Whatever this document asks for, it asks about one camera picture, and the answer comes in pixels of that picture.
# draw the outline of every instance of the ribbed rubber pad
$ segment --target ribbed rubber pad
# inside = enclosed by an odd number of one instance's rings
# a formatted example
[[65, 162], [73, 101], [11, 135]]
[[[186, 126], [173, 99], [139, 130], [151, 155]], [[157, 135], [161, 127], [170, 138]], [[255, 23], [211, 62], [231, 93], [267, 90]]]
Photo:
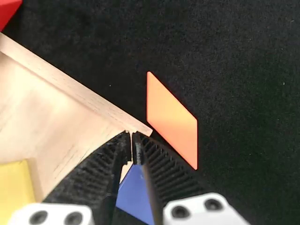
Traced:
[[130, 149], [129, 133], [118, 134], [75, 167], [44, 202], [88, 205], [93, 211], [95, 224], [109, 225], [122, 166], [131, 160]]
[[139, 132], [132, 138], [134, 164], [143, 165], [155, 224], [162, 223], [163, 207], [169, 201], [211, 191], [174, 150]]

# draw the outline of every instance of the black felt surface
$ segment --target black felt surface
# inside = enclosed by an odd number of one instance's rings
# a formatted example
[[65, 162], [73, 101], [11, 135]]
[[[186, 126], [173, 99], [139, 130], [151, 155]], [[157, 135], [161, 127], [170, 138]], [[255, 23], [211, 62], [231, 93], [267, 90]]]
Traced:
[[298, 224], [299, 12], [297, 0], [24, 0], [4, 33], [143, 122], [152, 71], [199, 120], [207, 180], [254, 225]]

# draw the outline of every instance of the orange rectangular block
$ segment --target orange rectangular block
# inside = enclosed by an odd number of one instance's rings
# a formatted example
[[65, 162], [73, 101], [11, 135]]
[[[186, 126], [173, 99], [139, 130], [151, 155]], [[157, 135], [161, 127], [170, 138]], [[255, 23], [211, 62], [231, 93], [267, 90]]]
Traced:
[[147, 73], [147, 121], [194, 168], [198, 168], [197, 119]]

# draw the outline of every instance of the blue block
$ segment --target blue block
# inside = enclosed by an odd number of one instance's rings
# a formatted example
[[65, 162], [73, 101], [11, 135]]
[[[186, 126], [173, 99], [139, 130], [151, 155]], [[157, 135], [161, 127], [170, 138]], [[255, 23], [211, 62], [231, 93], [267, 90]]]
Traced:
[[116, 206], [139, 220], [154, 225], [146, 181], [140, 165], [132, 165], [121, 182]]

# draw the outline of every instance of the wooden block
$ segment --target wooden block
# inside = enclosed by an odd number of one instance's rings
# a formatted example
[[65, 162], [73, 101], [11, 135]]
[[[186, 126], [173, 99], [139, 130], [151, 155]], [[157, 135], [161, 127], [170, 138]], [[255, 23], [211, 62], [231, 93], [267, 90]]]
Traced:
[[28, 159], [37, 201], [118, 133], [152, 132], [1, 33], [0, 71], [0, 163]]

